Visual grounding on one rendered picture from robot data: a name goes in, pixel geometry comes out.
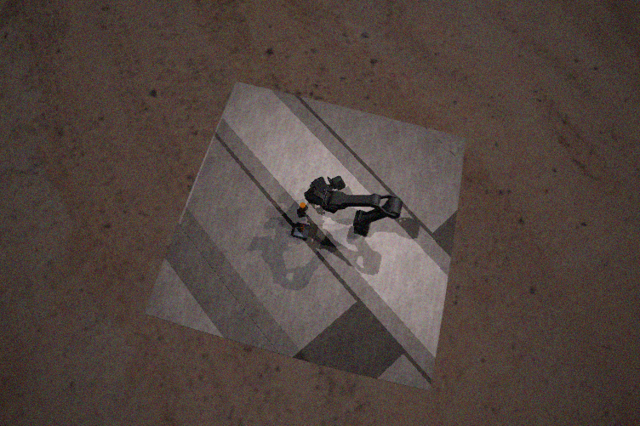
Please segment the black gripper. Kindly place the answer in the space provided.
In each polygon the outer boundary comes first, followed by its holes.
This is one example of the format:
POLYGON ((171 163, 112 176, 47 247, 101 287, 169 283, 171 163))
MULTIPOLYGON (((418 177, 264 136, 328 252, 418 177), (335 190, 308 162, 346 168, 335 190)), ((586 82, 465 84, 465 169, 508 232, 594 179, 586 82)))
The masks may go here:
POLYGON ((346 184, 344 183, 343 179, 340 176, 337 176, 337 177, 332 178, 332 179, 329 178, 329 177, 327 177, 327 178, 328 178, 329 183, 330 183, 330 185, 329 185, 329 189, 330 190, 336 189, 336 188, 337 188, 337 190, 341 190, 341 189, 346 187, 346 184))

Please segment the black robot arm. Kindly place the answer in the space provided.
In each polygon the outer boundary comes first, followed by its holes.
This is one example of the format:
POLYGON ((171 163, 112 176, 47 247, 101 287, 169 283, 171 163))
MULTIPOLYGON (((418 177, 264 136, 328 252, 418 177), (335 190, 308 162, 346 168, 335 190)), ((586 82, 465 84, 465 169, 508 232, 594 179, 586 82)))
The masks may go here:
POLYGON ((306 192, 305 199, 322 209, 335 213, 347 207, 373 207, 375 209, 365 212, 356 211, 353 221, 354 233, 366 236, 369 233, 370 224, 383 218, 397 219, 400 217, 403 202, 393 195, 346 195, 344 192, 330 190, 323 177, 314 179, 310 184, 310 189, 306 192), (322 193, 324 192, 325 193, 322 193), (330 195, 331 193, 331 195, 330 195), (388 198, 384 206, 380 206, 380 200, 388 198))

